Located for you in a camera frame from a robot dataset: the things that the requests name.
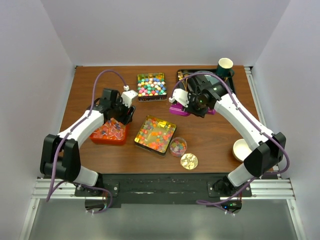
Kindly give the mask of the purple plastic scoop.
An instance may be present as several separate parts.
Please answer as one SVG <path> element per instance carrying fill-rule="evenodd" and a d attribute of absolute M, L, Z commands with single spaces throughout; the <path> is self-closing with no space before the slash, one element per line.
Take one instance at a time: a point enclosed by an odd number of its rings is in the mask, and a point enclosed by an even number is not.
<path fill-rule="evenodd" d="M 169 112 L 174 115 L 188 117 L 190 115 L 194 115 L 196 117 L 204 118 L 205 115 L 215 115 L 216 111 L 214 109 L 210 109 L 207 106 L 204 108 L 200 108 L 196 105 L 189 105 L 185 107 L 180 103 L 172 104 L 169 108 Z"/>

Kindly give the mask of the orange candy box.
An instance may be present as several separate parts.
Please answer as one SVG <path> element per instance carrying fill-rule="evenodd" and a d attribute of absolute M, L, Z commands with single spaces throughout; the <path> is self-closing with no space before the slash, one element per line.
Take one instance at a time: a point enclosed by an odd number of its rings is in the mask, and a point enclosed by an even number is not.
<path fill-rule="evenodd" d="M 90 136 L 95 144 L 124 145 L 127 141 L 130 124 L 124 125 L 111 118 L 104 125 L 97 128 Z"/>

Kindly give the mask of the candy tin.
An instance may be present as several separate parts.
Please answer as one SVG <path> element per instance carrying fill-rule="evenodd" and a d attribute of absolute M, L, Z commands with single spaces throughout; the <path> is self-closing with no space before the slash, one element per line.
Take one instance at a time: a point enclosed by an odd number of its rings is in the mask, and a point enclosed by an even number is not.
<path fill-rule="evenodd" d="M 137 92 L 139 102 L 155 102 L 167 99 L 165 74 L 141 73 L 137 75 Z"/>
<path fill-rule="evenodd" d="M 145 150 L 165 156 L 176 130 L 176 124 L 147 115 L 134 138 L 134 143 Z"/>

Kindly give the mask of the clear plastic jar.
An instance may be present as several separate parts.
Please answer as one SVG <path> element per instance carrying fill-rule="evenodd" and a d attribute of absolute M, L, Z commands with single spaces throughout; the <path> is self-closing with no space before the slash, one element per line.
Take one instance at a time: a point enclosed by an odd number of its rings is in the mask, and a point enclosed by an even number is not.
<path fill-rule="evenodd" d="M 169 144 L 170 153 L 174 157 L 182 157 L 187 150 L 187 142 L 182 137 L 175 137 Z"/>

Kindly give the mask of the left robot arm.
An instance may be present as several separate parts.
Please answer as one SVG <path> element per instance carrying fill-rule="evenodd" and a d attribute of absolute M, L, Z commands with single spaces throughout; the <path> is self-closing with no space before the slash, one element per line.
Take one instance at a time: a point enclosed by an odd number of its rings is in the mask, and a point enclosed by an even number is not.
<path fill-rule="evenodd" d="M 105 88 L 102 96 L 95 99 L 73 125 L 57 135 L 48 134 L 44 138 L 40 172 L 51 178 L 49 196 L 55 190 L 55 178 L 80 184 L 92 196 L 99 196 L 103 192 L 102 174 L 82 166 L 80 147 L 96 129 L 110 119 L 123 125 L 129 124 L 136 110 L 132 103 L 137 96 L 138 93 L 134 90 L 120 93 Z"/>

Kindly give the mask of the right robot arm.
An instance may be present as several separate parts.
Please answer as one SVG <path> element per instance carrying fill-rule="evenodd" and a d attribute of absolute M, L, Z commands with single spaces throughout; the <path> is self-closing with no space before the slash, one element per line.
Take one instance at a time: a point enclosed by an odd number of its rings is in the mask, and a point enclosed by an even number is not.
<path fill-rule="evenodd" d="M 203 117 L 209 110 L 222 115 L 240 133 L 251 152 L 243 163 L 214 184 L 215 190 L 235 196 L 248 181 L 263 175 L 283 158 L 286 137 L 260 123 L 237 99 L 230 87 L 212 72 L 195 72 L 188 76 L 189 94 L 185 109 Z"/>

